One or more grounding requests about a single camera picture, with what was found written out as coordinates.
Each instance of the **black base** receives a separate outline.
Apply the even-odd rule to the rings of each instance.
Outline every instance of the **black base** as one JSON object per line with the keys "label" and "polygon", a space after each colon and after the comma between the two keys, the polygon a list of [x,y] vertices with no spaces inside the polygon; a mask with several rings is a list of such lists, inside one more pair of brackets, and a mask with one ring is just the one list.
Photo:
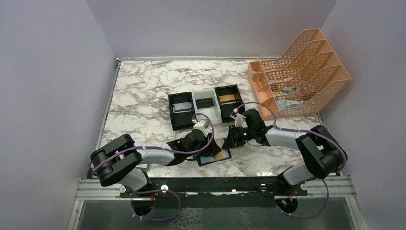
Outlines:
{"label": "black base", "polygon": [[[166,185],[178,193],[182,207],[221,208],[221,207],[275,207],[275,196],[305,196],[300,184],[290,191],[277,187],[276,177],[217,177],[217,178],[151,178],[154,189]],[[136,194],[121,193],[121,198],[135,198]],[[171,193],[155,193],[155,208],[173,208],[177,199]]]}

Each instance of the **gray wall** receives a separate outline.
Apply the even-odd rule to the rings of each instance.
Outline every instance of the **gray wall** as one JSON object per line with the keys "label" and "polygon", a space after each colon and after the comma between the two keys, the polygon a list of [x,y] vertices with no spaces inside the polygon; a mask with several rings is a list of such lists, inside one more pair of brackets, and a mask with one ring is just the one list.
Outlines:
{"label": "gray wall", "polygon": [[0,229],[66,229],[115,56],[85,0],[0,3]]}
{"label": "gray wall", "polygon": [[406,225],[406,2],[338,0],[323,33],[352,83],[324,111],[370,230]]}
{"label": "gray wall", "polygon": [[87,0],[116,56],[280,56],[336,0]]}

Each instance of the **screw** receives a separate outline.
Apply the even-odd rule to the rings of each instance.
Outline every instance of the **screw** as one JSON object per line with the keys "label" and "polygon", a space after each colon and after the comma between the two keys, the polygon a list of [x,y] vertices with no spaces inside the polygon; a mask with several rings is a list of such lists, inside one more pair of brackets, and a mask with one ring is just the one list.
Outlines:
{"label": "screw", "polygon": [[266,187],[265,187],[266,185],[265,184],[261,184],[261,191],[263,191],[263,192],[265,192],[266,191]]}
{"label": "screw", "polygon": [[122,185],[119,189],[120,193],[125,193],[127,191],[127,189],[125,188],[124,185]]}
{"label": "screw", "polygon": [[306,190],[307,190],[307,184],[301,184],[301,185],[300,185],[300,188],[301,188],[303,191],[306,191]]}

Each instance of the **marble tabletop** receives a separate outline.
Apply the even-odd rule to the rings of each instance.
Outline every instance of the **marble tabletop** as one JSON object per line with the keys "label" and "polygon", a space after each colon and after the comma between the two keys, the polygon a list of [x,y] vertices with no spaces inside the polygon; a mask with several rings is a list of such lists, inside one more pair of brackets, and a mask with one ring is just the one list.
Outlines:
{"label": "marble tabletop", "polygon": [[[101,145],[130,134],[133,140],[162,144],[184,137],[189,130],[172,131],[168,95],[237,84],[243,101],[254,101],[247,77],[249,61],[124,61],[121,63]],[[248,104],[246,109],[257,108]],[[317,115],[280,118],[280,127],[311,128]],[[214,126],[214,138],[225,138],[227,124]],[[286,147],[245,145],[231,149],[232,158],[199,167],[195,161],[175,166],[153,164],[150,177],[276,176],[302,162],[300,152]]]}

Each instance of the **purple cable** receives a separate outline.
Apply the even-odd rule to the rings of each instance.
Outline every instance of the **purple cable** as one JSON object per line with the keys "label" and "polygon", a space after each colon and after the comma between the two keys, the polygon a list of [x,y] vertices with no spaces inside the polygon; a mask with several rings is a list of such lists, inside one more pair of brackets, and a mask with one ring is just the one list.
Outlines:
{"label": "purple cable", "polygon": [[277,127],[276,126],[276,115],[275,115],[275,113],[271,110],[271,108],[269,108],[267,105],[265,105],[264,103],[261,103],[261,102],[245,102],[245,103],[242,103],[242,105],[240,105],[239,107],[237,107],[237,110],[239,110],[242,106],[244,106],[246,104],[250,104],[250,103],[260,104],[260,105],[264,106],[265,108],[267,108],[271,112],[271,114],[273,116],[273,127],[276,128],[276,129],[279,129],[281,131],[289,131],[289,132],[296,132],[296,133],[300,133],[300,132],[311,133],[313,135],[316,135],[316,136],[330,142],[332,145],[334,145],[334,147],[336,147],[340,151],[341,156],[343,158],[343,163],[342,163],[341,167],[339,167],[338,171],[342,170],[345,167],[345,164],[347,162],[347,160],[346,160],[347,158],[345,157],[345,154],[344,154],[344,151],[342,150],[342,148],[340,148],[340,146],[338,146],[338,144],[336,142],[334,142],[334,141],[330,140],[329,138],[327,138],[327,137],[325,137],[325,136],[323,136],[321,134],[318,134],[318,133],[316,133],[316,132],[314,132],[312,130]]}
{"label": "purple cable", "polygon": [[324,183],[324,186],[326,187],[326,191],[327,191],[327,203],[326,203],[326,205],[324,206],[324,208],[323,208],[321,211],[319,211],[318,213],[316,213],[316,214],[314,214],[314,215],[312,215],[312,216],[309,216],[309,217],[303,217],[303,216],[297,216],[297,215],[295,215],[295,214],[289,214],[289,213],[287,213],[287,212],[282,211],[282,209],[281,209],[279,206],[276,206],[276,207],[279,208],[279,210],[280,210],[283,214],[285,214],[285,215],[287,215],[287,216],[290,216],[290,217],[293,217],[293,218],[298,218],[298,219],[312,219],[312,218],[316,218],[316,217],[320,216],[321,214],[325,213],[325,211],[327,210],[328,205],[330,204],[330,192],[328,191],[327,184],[326,184],[326,182],[325,182],[324,180],[321,180],[321,181]]}
{"label": "purple cable", "polygon": [[210,137],[209,142],[205,146],[201,147],[200,149],[195,150],[195,151],[190,151],[190,152],[182,152],[182,151],[177,151],[177,150],[173,150],[173,149],[162,148],[162,147],[159,147],[159,146],[134,146],[134,147],[129,147],[127,149],[124,149],[123,151],[120,151],[120,152],[112,155],[111,157],[105,159],[100,164],[98,164],[96,167],[94,167],[93,172],[92,172],[93,176],[97,175],[97,171],[105,163],[111,161],[112,159],[115,159],[116,157],[118,157],[118,156],[120,156],[120,155],[122,155],[122,154],[124,154],[126,152],[133,151],[133,150],[138,150],[138,149],[145,148],[145,149],[150,149],[150,150],[165,150],[165,151],[174,152],[174,153],[178,153],[178,154],[195,154],[195,153],[198,153],[198,152],[202,151],[203,149],[207,148],[210,145],[210,143],[212,142],[213,136],[214,136],[214,127],[213,127],[212,121],[210,120],[210,118],[208,116],[206,116],[205,114],[202,114],[202,113],[195,113],[193,115],[192,119],[194,119],[196,117],[196,115],[204,116],[207,119],[207,121],[210,123],[210,127],[212,128],[212,136]]}
{"label": "purple cable", "polygon": [[175,197],[176,197],[176,199],[178,200],[178,210],[176,211],[176,213],[173,215],[173,216],[171,216],[171,217],[169,217],[169,218],[165,218],[165,219],[155,219],[155,218],[149,218],[149,217],[144,217],[144,216],[139,216],[139,215],[137,215],[136,213],[135,213],[135,211],[134,211],[134,208],[133,208],[133,206],[131,205],[131,210],[132,210],[132,212],[133,212],[133,217],[138,217],[138,218],[140,218],[140,220],[142,220],[142,219],[147,219],[147,220],[151,220],[151,221],[156,221],[156,222],[164,222],[164,221],[168,221],[168,220],[171,220],[171,219],[173,219],[173,218],[175,218],[177,215],[179,215],[179,213],[180,213],[180,210],[181,210],[181,204],[180,204],[180,198],[179,198],[179,196],[178,196],[178,194],[176,194],[175,192],[173,192],[173,191],[171,191],[171,190],[164,190],[164,189],[157,189],[157,190],[151,190],[151,191],[146,191],[146,192],[139,192],[139,191],[135,191],[135,190],[133,190],[132,188],[130,188],[130,190],[133,192],[133,193],[136,193],[136,194],[149,194],[149,193],[156,193],[156,192],[163,192],[163,191],[165,191],[165,192],[170,192],[170,193],[172,193],[172,194],[174,194],[175,195]]}

